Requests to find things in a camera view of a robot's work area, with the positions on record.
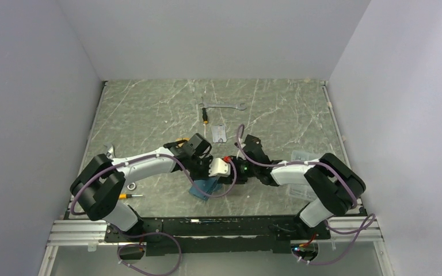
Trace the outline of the blue leather card holder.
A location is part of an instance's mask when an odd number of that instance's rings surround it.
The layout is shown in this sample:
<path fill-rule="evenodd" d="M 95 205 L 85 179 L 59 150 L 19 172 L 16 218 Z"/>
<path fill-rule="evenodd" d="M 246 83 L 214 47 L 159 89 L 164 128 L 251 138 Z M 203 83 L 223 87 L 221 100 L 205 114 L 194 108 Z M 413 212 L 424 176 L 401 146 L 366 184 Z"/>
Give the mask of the blue leather card holder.
<path fill-rule="evenodd" d="M 220 190 L 223 186 L 221 183 L 218 182 L 218 179 L 216 177 L 210 177 L 207 179 L 198 179 L 195 180 L 194 183 L 202 192 L 209 195 L 211 195 L 213 192 Z M 209 200 L 208 196 L 201 193 L 194 186 L 192 186 L 189 189 L 189 194 L 203 201 Z"/>

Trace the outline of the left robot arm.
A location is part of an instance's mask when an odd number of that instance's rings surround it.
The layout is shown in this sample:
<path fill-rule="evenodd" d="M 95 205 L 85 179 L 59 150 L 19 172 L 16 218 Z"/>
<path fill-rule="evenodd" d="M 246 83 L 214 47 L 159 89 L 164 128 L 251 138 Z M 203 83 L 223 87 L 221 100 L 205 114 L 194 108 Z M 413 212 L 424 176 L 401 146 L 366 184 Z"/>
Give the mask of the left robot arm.
<path fill-rule="evenodd" d="M 127 184 L 151 176 L 183 171 L 192 180 L 206 179 L 211 144 L 196 133 L 188 140 L 166 143 L 151 152 L 126 158 L 96 155 L 70 186 L 73 204 L 91 221 L 104 220 L 114 225 L 129 242 L 144 232 L 144 221 L 133 207 L 119 199 Z"/>

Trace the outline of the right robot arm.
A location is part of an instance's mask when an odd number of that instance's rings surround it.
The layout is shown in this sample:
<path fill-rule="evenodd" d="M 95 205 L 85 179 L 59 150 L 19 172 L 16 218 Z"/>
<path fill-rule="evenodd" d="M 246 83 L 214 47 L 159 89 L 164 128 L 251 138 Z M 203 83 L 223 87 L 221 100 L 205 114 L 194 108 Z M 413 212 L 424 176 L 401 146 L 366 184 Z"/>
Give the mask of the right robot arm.
<path fill-rule="evenodd" d="M 334 154 L 313 160 L 271 160 L 259 138 L 247 135 L 236 146 L 254 168 L 256 177 L 268 186 L 308 185 L 316 195 L 296 215 L 294 231 L 302 239 L 315 233 L 317 226 L 333 216 L 343 216 L 357 205 L 366 191 L 364 181 Z"/>

